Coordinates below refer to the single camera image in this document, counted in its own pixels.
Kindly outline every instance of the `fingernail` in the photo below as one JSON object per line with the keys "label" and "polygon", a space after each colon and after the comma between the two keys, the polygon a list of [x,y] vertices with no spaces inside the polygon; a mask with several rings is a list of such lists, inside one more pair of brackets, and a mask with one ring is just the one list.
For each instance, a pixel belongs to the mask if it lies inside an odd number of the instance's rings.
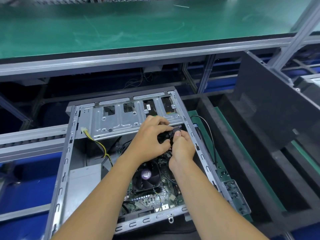
{"label": "fingernail", "polygon": [[181,136],[181,131],[177,130],[176,133],[174,133],[175,136]]}

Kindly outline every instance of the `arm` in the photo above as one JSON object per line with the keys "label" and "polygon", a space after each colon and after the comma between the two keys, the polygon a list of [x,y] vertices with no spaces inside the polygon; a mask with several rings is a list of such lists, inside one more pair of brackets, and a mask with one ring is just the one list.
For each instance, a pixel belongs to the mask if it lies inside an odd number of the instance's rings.
{"label": "arm", "polygon": [[52,239],[112,239],[122,202],[135,171],[140,164],[170,148],[170,140],[162,144],[157,140],[158,134],[173,129],[168,125],[169,122],[163,117],[148,116],[125,153]]}
{"label": "arm", "polygon": [[220,195],[193,161],[194,153],[189,134],[177,131],[169,167],[201,239],[267,239]]}

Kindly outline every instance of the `hand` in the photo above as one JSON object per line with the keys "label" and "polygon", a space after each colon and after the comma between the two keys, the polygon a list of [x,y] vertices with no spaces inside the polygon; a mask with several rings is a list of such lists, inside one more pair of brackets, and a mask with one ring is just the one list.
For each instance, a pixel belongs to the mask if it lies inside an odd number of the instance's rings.
{"label": "hand", "polygon": [[124,155],[136,160],[138,165],[162,155],[170,149],[171,145],[169,139],[160,144],[158,135],[171,130],[173,127],[169,126],[169,121],[164,117],[149,115],[140,126]]}
{"label": "hand", "polygon": [[192,161],[195,152],[196,149],[189,133],[184,130],[176,131],[173,137],[172,157],[169,161],[170,170],[172,171],[174,167],[186,160]]}

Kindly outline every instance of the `cpu fan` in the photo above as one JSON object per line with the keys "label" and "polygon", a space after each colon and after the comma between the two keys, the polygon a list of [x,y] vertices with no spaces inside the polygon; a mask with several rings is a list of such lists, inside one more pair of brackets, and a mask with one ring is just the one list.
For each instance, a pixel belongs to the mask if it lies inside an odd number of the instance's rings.
{"label": "cpu fan", "polygon": [[132,178],[132,188],[135,194],[152,191],[162,185],[161,176],[156,162],[146,162],[139,166]]}

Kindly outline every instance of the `open computer chassis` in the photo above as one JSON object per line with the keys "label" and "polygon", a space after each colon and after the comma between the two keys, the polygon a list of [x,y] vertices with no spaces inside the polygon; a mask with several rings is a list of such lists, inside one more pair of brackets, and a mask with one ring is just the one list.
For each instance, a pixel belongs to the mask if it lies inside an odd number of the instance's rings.
{"label": "open computer chassis", "polygon": [[[66,221],[90,191],[94,189],[95,185],[101,180],[101,177],[108,172],[109,161],[103,162],[102,166],[101,157],[98,160],[96,158],[88,160],[88,155],[86,155],[86,152],[83,152],[82,148],[84,146],[82,141],[86,141],[87,138],[82,133],[81,128],[87,128],[90,136],[96,141],[114,140],[120,136],[131,136],[132,139],[148,115],[165,117],[171,126],[181,125],[182,129],[190,134],[196,148],[194,161],[222,196],[235,207],[226,186],[219,180],[215,171],[216,166],[212,163],[205,145],[200,140],[187,110],[174,87],[71,102],[66,112],[70,115],[70,121],[52,199],[53,210],[49,213],[47,223],[47,227],[50,229],[49,238]],[[85,174],[83,171],[85,168],[87,172],[93,170],[92,173],[86,175],[88,180],[72,185],[75,178],[82,177],[82,172]],[[88,184],[89,179],[93,178],[93,175],[96,175],[96,182],[92,189],[85,192],[85,185]],[[141,200],[139,199],[140,197],[144,199],[144,203],[147,202],[150,205],[152,198],[153,203],[151,205],[153,208],[152,210],[149,208],[144,211],[139,210],[135,212],[135,205],[129,204],[128,207],[132,213],[124,215],[124,209],[121,210],[122,213],[120,212],[119,214],[115,234],[134,230],[162,220],[168,220],[170,223],[173,223],[175,216],[188,214],[183,197],[179,194],[179,189],[174,188],[174,185],[169,181],[164,180],[162,183],[163,186],[159,188],[160,191],[157,191],[160,196],[162,194],[171,196],[174,191],[174,195],[176,196],[175,199],[169,199],[163,195],[162,199],[164,202],[162,204],[157,202],[158,195],[152,192],[144,192],[138,197],[134,197],[135,195],[132,194],[132,183],[130,184],[126,195],[127,201],[137,202]]]}

